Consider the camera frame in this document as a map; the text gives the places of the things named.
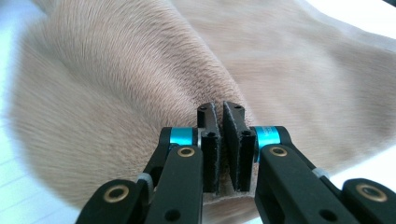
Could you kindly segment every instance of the fur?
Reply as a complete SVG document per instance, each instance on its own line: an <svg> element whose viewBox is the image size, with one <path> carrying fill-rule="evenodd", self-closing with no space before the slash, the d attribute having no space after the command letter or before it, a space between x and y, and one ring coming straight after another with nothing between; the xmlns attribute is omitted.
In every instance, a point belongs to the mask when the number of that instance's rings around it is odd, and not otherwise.
<svg viewBox="0 0 396 224"><path fill-rule="evenodd" d="M135 180L161 128L194 126L211 101L219 114L224 100L244 105L248 125L285 126L331 172L395 143L396 42L346 34L292 0L36 3L46 16L22 41L10 115L35 174L75 206ZM207 202L252 195L232 191L225 167ZM229 203L211 206L206 220L232 218Z"/></svg>

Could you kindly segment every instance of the short fur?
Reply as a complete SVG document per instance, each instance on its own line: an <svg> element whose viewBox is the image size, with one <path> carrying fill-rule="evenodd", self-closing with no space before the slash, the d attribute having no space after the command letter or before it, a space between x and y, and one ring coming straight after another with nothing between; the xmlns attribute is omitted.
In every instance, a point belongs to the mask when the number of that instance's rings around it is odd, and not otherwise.
<svg viewBox="0 0 396 224"><path fill-rule="evenodd" d="M78 207L110 179L135 180L161 128L195 125L206 102L286 126L331 172L395 142L396 42L347 35L292 0L36 2L47 16L22 42L11 116L35 173ZM243 196L226 172L220 197Z"/></svg>

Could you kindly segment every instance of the blue ring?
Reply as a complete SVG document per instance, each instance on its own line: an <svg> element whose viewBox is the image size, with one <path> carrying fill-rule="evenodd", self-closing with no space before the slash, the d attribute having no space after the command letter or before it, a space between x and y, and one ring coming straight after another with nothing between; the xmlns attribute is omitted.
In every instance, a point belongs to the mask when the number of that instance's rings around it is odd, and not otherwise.
<svg viewBox="0 0 396 224"><path fill-rule="evenodd" d="M192 128L172 128L169 143L192 146Z"/></svg>
<svg viewBox="0 0 396 224"><path fill-rule="evenodd" d="M260 162L260 154L262 148L270 144L279 144L280 137L274 126L254 126L253 127L257 134L257 142L259 144L259 155L257 156L257 162Z"/></svg>

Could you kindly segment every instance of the beige fur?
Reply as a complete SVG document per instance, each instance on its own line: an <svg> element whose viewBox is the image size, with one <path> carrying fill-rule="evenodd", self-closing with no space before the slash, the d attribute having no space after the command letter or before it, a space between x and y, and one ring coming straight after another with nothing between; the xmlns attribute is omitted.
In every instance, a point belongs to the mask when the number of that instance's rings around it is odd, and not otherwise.
<svg viewBox="0 0 396 224"><path fill-rule="evenodd" d="M332 172L395 142L395 53L291 0L36 2L47 17L24 38L11 115L35 173L76 206L135 180L161 127L194 125L210 101L286 126ZM220 196L241 196L223 173Z"/></svg>

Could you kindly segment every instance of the clamp jaw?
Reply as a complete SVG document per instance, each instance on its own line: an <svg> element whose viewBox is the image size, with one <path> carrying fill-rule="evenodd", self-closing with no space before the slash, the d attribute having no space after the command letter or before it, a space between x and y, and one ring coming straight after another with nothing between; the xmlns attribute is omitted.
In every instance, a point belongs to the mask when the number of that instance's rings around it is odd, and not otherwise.
<svg viewBox="0 0 396 224"><path fill-rule="evenodd" d="M203 192L219 192L222 143L235 191L249 191L260 164L255 203L264 223L394 223L396 194L367 179L342 190L291 142L281 126L247 127L245 108L223 104L223 139L216 108L197 108L197 128L163 128L136 182L112 180L82 209L77 223L201 223Z"/></svg>

